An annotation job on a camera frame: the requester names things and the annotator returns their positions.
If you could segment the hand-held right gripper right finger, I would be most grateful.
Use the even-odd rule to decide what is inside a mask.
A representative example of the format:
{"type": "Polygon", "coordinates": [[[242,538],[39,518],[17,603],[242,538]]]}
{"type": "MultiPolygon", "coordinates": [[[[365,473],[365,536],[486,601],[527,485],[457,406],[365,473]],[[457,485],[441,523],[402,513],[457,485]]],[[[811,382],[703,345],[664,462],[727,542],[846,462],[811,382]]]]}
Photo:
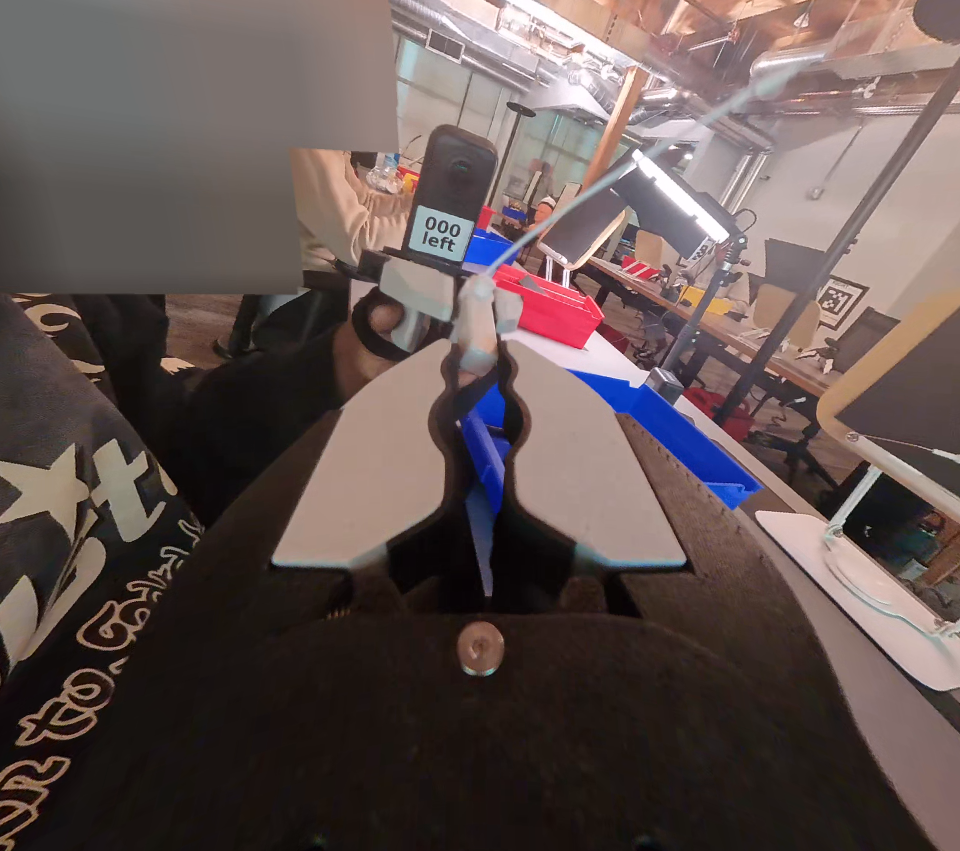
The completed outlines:
{"type": "Polygon", "coordinates": [[[611,406],[579,377],[510,340],[505,384],[518,413],[510,494],[593,570],[677,570],[687,555],[611,406]]]}

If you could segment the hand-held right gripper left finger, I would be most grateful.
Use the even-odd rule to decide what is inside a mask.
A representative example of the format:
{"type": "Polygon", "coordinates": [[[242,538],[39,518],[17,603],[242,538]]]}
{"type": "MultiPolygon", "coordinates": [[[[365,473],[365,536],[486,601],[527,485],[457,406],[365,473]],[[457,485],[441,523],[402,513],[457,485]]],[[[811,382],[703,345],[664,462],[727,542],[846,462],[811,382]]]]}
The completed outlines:
{"type": "Polygon", "coordinates": [[[355,570],[444,502],[448,465],[431,413],[447,391],[450,342],[414,353],[342,408],[273,551],[283,569],[355,570]]]}

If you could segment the blue bin with tag sticker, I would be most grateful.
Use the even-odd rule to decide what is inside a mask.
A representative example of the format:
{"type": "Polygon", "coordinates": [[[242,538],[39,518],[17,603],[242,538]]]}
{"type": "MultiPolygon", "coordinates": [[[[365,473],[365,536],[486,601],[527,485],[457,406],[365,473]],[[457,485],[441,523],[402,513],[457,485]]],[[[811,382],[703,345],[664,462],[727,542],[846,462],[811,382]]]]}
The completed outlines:
{"type": "MultiPolygon", "coordinates": [[[[578,370],[573,375],[614,412],[625,413],[641,425],[730,510],[739,509],[762,490],[762,484],[726,449],[703,434],[689,415],[656,396],[650,387],[578,370]]],[[[493,593],[494,525],[502,502],[504,464],[512,447],[502,430],[505,407],[504,397],[495,384],[461,422],[461,434],[476,474],[466,499],[467,518],[487,596],[493,593]]]]}

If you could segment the person's left hand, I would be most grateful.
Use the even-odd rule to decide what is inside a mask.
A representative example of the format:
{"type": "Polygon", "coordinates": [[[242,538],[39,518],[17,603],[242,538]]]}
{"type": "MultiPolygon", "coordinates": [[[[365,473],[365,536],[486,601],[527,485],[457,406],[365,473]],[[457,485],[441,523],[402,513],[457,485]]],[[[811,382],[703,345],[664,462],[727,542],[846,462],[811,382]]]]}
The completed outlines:
{"type": "MultiPolygon", "coordinates": [[[[367,338],[382,341],[393,350],[399,350],[392,341],[392,334],[405,317],[402,304],[385,297],[375,305],[369,306],[361,317],[366,322],[364,334],[367,338]]],[[[403,356],[394,359],[372,351],[364,337],[358,333],[353,317],[336,330],[333,337],[332,357],[341,404],[353,399],[366,385],[405,359],[403,356]]]]}

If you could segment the red plastic bin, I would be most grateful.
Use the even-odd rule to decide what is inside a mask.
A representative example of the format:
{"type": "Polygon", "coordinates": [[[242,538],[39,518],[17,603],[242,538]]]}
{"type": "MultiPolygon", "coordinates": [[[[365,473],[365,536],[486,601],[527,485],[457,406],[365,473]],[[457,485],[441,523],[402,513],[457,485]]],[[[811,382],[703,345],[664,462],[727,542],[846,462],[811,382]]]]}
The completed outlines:
{"type": "Polygon", "coordinates": [[[603,320],[594,299],[523,269],[502,265],[493,280],[522,298],[518,328],[542,338],[582,350],[603,320]]]}

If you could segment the small blue plastic bin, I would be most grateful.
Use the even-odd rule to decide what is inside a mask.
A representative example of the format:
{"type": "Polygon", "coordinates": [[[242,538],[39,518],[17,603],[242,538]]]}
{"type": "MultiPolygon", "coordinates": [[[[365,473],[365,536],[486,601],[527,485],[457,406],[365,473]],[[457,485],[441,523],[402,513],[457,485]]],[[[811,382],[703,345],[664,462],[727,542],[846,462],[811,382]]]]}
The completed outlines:
{"type": "Polygon", "coordinates": [[[466,248],[463,263],[486,268],[506,253],[509,255],[504,259],[504,264],[509,266],[520,254],[520,249],[515,248],[510,239],[496,231],[475,229],[466,248]]]}

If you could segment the black floor lamp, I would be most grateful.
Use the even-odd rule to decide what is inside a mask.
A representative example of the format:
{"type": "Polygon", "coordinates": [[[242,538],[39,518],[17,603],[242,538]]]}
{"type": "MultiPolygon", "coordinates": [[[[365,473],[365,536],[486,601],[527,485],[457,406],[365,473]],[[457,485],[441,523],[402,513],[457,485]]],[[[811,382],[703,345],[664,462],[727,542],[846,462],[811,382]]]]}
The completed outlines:
{"type": "MultiPolygon", "coordinates": [[[[958,45],[959,0],[916,0],[912,20],[918,30],[926,36],[941,43],[958,45]]],[[[804,292],[795,295],[786,306],[773,329],[764,338],[764,342],[748,368],[738,377],[735,385],[726,395],[725,401],[714,413],[713,422],[716,425],[724,425],[729,420],[735,408],[762,375],[768,361],[786,340],[789,331],[806,306],[813,301],[819,289],[832,275],[840,259],[850,251],[864,225],[878,209],[942,115],[947,112],[958,89],[959,63],[954,62],[940,86],[918,113],[901,143],[825,250],[826,260],[820,274],[811,281],[804,292]]]]}
{"type": "Polygon", "coordinates": [[[491,186],[491,207],[497,204],[498,196],[501,194],[500,184],[502,182],[503,175],[509,166],[513,146],[522,122],[536,116],[536,112],[534,110],[530,109],[520,101],[509,101],[507,104],[507,110],[512,114],[512,125],[510,126],[510,133],[503,149],[503,153],[500,157],[497,172],[491,186]]]}

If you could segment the black board on white stand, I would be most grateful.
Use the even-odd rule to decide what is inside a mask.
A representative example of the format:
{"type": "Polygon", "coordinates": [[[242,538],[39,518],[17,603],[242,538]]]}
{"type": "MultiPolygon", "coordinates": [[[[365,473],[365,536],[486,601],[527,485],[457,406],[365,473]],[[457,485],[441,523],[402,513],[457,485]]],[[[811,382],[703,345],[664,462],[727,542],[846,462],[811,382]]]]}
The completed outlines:
{"type": "Polygon", "coordinates": [[[884,475],[959,517],[958,291],[917,305],[823,394],[818,421],[869,468],[828,521],[758,511],[755,520],[919,684],[959,687],[958,620],[924,605],[845,532],[884,475]]]}
{"type": "Polygon", "coordinates": [[[573,271],[594,256],[624,221],[627,203],[609,187],[591,197],[572,199],[564,214],[538,239],[543,255],[540,277],[569,285],[573,271]]]}

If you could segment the studio light panel on stand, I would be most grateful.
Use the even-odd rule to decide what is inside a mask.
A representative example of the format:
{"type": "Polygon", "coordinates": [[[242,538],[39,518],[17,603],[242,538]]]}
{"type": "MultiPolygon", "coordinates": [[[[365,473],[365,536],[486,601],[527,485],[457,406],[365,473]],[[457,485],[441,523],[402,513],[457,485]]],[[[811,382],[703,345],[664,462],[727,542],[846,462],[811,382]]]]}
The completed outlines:
{"type": "Polygon", "coordinates": [[[660,166],[640,150],[615,163],[609,188],[623,198],[637,216],[642,231],[658,235],[684,260],[692,260],[712,244],[720,257],[691,317],[676,336],[659,367],[670,372],[690,347],[701,318],[739,264],[747,238],[736,218],[713,197],[692,188],[680,175],[660,166]]]}

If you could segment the long wooden workbench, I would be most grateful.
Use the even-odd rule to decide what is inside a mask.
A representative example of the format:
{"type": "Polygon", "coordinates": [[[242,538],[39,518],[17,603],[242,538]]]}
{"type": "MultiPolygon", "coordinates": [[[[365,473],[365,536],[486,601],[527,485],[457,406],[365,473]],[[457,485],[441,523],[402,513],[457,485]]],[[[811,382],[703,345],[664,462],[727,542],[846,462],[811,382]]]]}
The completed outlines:
{"type": "MultiPolygon", "coordinates": [[[[586,271],[592,280],[596,280],[596,274],[603,273],[607,283],[614,282],[618,288],[642,296],[651,304],[665,309],[683,321],[692,316],[691,306],[664,298],[656,281],[637,279],[605,259],[591,257],[582,270],[586,271]]],[[[736,353],[743,360],[752,361],[764,342],[764,339],[758,337],[760,331],[748,321],[735,321],[726,315],[709,311],[701,318],[699,331],[702,338],[719,342],[722,348],[736,353]]],[[[771,377],[789,381],[817,397],[842,378],[836,370],[826,372],[812,358],[800,357],[795,349],[787,349],[786,352],[774,351],[764,370],[771,377]]]]}

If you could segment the black panel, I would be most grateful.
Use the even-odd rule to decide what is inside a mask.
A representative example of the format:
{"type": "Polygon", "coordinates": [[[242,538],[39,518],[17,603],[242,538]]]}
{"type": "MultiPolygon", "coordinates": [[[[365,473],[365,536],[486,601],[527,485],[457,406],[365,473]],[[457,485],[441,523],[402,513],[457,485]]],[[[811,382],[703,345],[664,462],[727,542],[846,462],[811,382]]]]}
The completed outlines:
{"type": "Polygon", "coordinates": [[[768,237],[764,241],[763,284],[795,295],[803,293],[826,259],[823,250],[768,237]]]}

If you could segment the black printed shirt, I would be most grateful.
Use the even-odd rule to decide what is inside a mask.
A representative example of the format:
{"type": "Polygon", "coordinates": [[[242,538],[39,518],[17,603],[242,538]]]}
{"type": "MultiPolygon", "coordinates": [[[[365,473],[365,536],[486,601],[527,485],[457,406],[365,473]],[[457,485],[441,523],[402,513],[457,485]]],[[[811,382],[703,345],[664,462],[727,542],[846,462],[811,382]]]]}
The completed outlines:
{"type": "Polygon", "coordinates": [[[1,847],[33,849],[205,532],[78,311],[2,294],[1,847]]]}

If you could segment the wall tag sign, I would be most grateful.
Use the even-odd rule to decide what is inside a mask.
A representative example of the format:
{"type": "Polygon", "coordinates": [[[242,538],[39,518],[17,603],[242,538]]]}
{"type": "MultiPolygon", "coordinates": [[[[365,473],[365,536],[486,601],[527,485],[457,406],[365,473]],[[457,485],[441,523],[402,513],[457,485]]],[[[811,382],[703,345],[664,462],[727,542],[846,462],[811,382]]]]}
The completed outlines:
{"type": "Polygon", "coordinates": [[[819,326],[839,329],[870,292],[868,285],[831,275],[815,298],[820,309],[819,326]]]}

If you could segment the silver air duct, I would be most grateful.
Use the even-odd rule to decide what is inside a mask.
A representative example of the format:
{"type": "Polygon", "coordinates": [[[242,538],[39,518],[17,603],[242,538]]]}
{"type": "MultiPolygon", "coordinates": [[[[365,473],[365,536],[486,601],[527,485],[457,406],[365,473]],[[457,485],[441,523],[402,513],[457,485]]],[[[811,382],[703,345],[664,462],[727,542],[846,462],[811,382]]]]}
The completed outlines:
{"type": "Polygon", "coordinates": [[[822,70],[831,60],[834,42],[816,41],[781,49],[769,49],[750,64],[750,80],[786,80],[802,73],[822,70]]]}

